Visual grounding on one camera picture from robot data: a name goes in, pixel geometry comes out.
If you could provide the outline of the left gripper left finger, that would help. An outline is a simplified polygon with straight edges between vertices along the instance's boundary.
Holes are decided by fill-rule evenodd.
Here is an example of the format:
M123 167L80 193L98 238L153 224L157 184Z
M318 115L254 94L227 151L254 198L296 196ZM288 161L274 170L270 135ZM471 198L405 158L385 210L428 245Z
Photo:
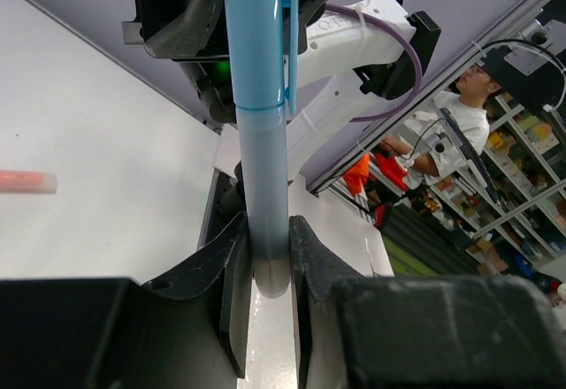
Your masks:
M145 284L5 280L1 385L234 388L246 368L250 289L244 214Z

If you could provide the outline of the blue marker cap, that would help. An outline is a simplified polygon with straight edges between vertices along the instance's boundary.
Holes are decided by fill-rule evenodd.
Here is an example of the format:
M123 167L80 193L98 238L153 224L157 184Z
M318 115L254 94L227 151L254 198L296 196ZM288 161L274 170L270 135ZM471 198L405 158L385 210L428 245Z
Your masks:
M299 0L224 0L236 108L296 111Z

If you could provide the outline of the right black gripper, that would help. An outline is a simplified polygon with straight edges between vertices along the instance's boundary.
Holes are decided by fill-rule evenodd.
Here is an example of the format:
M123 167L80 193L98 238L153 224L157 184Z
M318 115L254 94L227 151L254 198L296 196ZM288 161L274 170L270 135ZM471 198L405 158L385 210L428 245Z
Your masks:
M123 25L124 42L155 59L177 63L211 118L236 120L224 0L134 0L136 16ZM327 0L299 0L298 57L307 49L307 28Z

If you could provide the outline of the blue pastel highlighter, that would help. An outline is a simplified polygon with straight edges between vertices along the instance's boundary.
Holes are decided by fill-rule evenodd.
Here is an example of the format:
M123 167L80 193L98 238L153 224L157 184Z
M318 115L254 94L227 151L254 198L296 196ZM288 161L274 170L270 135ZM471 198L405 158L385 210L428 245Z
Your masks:
M256 286L289 284L282 0L225 0L241 167Z

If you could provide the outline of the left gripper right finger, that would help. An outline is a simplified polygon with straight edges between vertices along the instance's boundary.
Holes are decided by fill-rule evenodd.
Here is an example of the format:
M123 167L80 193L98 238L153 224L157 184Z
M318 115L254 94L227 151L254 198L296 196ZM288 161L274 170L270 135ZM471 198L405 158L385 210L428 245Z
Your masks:
M301 388L562 388L565 339L513 276L365 277L289 220Z

